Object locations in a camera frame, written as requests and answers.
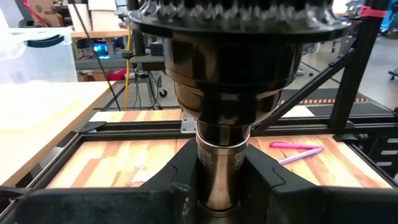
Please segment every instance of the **purple marker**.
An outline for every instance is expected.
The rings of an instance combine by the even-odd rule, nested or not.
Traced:
[[[323,150],[323,148],[311,149],[311,150],[308,150],[305,152],[298,153],[297,155],[294,155],[294,156],[289,156],[288,158],[279,159],[278,162],[280,165],[284,165],[286,163],[294,162],[299,159],[303,159],[308,156],[315,155],[315,154],[321,152],[322,150]]]

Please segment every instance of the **black frame beam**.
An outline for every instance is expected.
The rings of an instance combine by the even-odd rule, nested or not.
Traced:
[[[388,1],[368,0],[365,5],[370,6],[372,10],[383,11],[387,9]],[[355,59],[345,67],[330,116],[330,126],[334,128],[342,128],[346,125],[376,41],[382,18],[369,16],[361,18],[361,21],[358,37],[352,46]]]
[[[358,121],[363,120],[384,120],[390,121],[395,117],[388,118],[369,118],[369,117],[358,117]],[[336,133],[336,130],[332,130],[327,125],[316,125],[327,122],[327,118],[292,118],[285,119],[286,121],[280,121],[280,126],[271,126],[265,131],[253,131],[252,136],[280,136],[280,135],[301,135],[301,134],[331,134]],[[314,125],[303,125],[294,126],[289,125],[289,121],[295,122],[308,122],[310,121]],[[88,141],[137,141],[137,140],[160,140],[160,139],[188,139],[195,136],[192,134],[183,134],[180,132],[181,121],[159,121],[159,122],[135,122],[135,123],[106,123],[104,126],[100,126],[96,133],[79,133],[64,150],[36,177],[28,187],[32,190],[39,190],[45,188],[51,180],[59,173],[64,165],[72,158],[74,153],[79,147]],[[356,128],[359,133],[364,131],[379,131],[386,133],[388,131],[394,132],[398,127],[398,122],[391,124],[358,124]],[[337,131],[341,133],[352,133],[350,129],[342,129]],[[393,188],[398,188],[398,183],[394,181],[392,177],[386,174],[379,166],[376,165],[367,155],[365,155],[360,148],[352,144],[351,142],[345,142],[367,165],[369,165],[377,174],[379,174],[388,184]],[[12,223],[14,217],[14,210],[17,203],[13,202],[6,210],[0,214],[0,223],[8,224]]]
[[[338,73],[347,63],[349,63],[353,59],[353,56],[353,50],[350,50],[346,55],[339,55],[338,60],[330,62],[328,68],[324,69],[324,71],[319,73],[315,78],[305,84],[294,96],[288,99],[284,104],[276,108],[274,112],[262,122],[258,129],[267,129],[270,125],[272,125],[272,123],[276,122],[294,106],[298,105],[300,101],[304,100],[309,94],[314,92],[322,84],[328,81],[333,75]]]

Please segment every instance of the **red cable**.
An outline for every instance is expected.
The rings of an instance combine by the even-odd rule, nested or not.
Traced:
[[[27,8],[27,10],[36,18],[39,20],[39,22],[42,24],[42,27],[47,27],[45,21],[43,18],[41,18],[30,6],[28,3],[28,0],[24,0],[24,6]]]

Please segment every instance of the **metal bracket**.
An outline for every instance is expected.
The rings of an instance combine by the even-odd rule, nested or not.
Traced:
[[[333,139],[336,142],[342,142],[342,141],[358,141],[358,138],[355,137],[354,134],[336,134],[333,136]]]
[[[79,133],[95,132],[97,128],[105,125],[105,121],[90,121],[87,122],[83,127],[81,127]]]
[[[181,133],[196,133],[197,131],[197,121],[195,118],[187,113],[183,113],[183,118],[181,122]]]
[[[355,128],[355,124],[352,123],[351,121],[347,121],[346,128],[347,129],[354,129]]]

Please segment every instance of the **black clamp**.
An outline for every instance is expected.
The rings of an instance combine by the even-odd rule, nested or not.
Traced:
[[[336,134],[333,136],[333,139],[336,142],[343,142],[343,141],[357,142],[359,140],[354,134]]]
[[[104,126],[106,124],[105,121],[90,121],[87,122],[83,127],[81,127],[79,133],[87,133],[89,131],[93,131],[98,129],[101,126]]]
[[[19,200],[28,194],[31,188],[17,188],[0,186],[0,198],[8,200]]]

